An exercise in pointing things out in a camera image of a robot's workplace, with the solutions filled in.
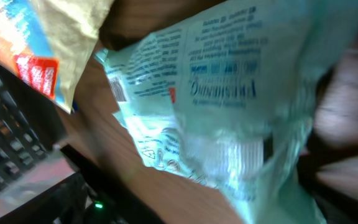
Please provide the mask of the grey plastic mesh basket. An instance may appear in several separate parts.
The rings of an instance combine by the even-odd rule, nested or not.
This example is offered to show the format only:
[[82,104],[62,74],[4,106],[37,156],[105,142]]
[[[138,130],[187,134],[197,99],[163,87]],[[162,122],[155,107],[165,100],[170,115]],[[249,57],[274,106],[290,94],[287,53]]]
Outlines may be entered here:
[[0,65],[0,193],[65,134],[54,105]]

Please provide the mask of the yellow snack chip bag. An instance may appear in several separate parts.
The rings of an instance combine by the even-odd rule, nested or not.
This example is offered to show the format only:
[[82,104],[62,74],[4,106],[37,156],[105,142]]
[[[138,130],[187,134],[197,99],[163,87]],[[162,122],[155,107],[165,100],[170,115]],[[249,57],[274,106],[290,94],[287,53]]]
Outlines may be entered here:
[[0,0],[0,65],[71,113],[114,0]]

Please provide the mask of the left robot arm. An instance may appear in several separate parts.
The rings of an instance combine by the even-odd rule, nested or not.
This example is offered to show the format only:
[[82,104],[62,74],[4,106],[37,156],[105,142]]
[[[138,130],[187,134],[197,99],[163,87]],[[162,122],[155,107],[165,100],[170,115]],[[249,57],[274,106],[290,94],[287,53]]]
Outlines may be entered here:
[[116,175],[70,145],[0,194],[0,223],[162,223]]

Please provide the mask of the mint green wipes pack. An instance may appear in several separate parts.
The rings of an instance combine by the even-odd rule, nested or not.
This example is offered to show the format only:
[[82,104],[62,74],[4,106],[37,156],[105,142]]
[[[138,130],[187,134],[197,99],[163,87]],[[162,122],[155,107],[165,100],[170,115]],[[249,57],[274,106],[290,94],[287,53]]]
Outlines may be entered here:
[[295,166],[357,34],[358,0],[230,0],[96,59],[145,166],[218,189],[246,223],[324,223]]

